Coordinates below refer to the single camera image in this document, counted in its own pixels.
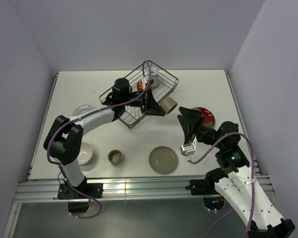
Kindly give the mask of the small grey espresso cup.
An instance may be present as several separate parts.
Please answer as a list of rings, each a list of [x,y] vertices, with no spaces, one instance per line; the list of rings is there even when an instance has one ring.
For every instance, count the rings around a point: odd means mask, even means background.
[[[166,97],[160,102],[159,105],[167,115],[177,107],[178,103],[171,97]]]

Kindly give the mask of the orange black patterned cup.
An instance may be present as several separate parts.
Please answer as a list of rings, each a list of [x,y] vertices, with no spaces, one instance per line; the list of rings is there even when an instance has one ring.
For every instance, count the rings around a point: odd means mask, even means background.
[[[137,82],[137,91],[142,92],[146,87],[146,82],[144,80],[139,80]]]

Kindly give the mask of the light blue ceramic mug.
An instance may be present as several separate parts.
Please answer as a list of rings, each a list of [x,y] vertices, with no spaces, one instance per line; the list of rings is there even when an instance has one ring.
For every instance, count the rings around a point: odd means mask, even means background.
[[[151,80],[150,80],[150,86],[151,88],[156,88],[159,84],[162,83],[162,79],[159,75],[159,71],[157,67],[151,67]]]

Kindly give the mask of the small brown speckled cup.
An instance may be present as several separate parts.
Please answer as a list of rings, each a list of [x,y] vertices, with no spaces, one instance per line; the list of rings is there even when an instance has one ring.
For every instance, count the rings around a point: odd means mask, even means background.
[[[108,161],[112,165],[117,166],[124,161],[124,155],[120,150],[114,149],[108,153]]]

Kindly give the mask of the light blue saucer plate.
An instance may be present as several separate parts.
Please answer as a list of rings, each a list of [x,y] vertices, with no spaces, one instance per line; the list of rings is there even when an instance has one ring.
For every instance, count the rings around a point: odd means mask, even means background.
[[[85,114],[85,113],[88,113],[90,111],[93,111],[95,110],[96,107],[93,106],[93,105],[81,105],[80,107],[77,107],[73,113],[72,113],[72,117],[77,117],[79,115],[82,115],[82,114]]]

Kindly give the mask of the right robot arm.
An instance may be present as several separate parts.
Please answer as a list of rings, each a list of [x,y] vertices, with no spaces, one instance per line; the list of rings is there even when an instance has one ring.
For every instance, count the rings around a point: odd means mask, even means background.
[[[255,177],[254,151],[247,159],[239,147],[241,138],[246,136],[239,132],[238,124],[225,121],[215,130],[203,124],[200,111],[185,107],[179,111],[183,156],[194,154],[198,142],[218,149],[215,157],[219,167],[207,172],[204,179],[191,180],[186,190],[192,195],[221,195],[245,223],[245,237],[288,238],[295,225],[274,207]]]

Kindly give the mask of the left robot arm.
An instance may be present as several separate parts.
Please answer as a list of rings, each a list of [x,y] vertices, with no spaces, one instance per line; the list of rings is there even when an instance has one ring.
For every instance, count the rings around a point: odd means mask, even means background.
[[[69,193],[75,198],[81,198],[87,192],[87,178],[77,161],[85,134],[119,119],[127,106],[140,108],[146,116],[165,116],[165,111],[153,97],[150,88],[152,82],[152,79],[145,77],[142,80],[143,90],[134,92],[127,79],[119,78],[102,103],[102,108],[72,118],[61,115],[54,120],[43,147],[47,151],[48,162],[55,159],[53,163],[60,168],[69,186]]]

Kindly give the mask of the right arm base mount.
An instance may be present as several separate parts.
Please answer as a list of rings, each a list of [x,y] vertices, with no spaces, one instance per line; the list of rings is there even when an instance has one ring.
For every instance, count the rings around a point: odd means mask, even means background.
[[[209,179],[192,179],[185,189],[190,191],[192,196],[201,196],[206,210],[215,212],[224,209],[225,199],[216,192],[214,184]]]

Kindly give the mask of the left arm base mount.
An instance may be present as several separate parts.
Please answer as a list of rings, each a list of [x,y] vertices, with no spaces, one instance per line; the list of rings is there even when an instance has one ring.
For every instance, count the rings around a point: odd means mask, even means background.
[[[59,185],[57,199],[67,200],[68,211],[80,215],[89,209],[92,198],[99,199],[102,193],[102,183],[87,183],[86,191],[80,193],[74,191],[67,183],[62,183]]]

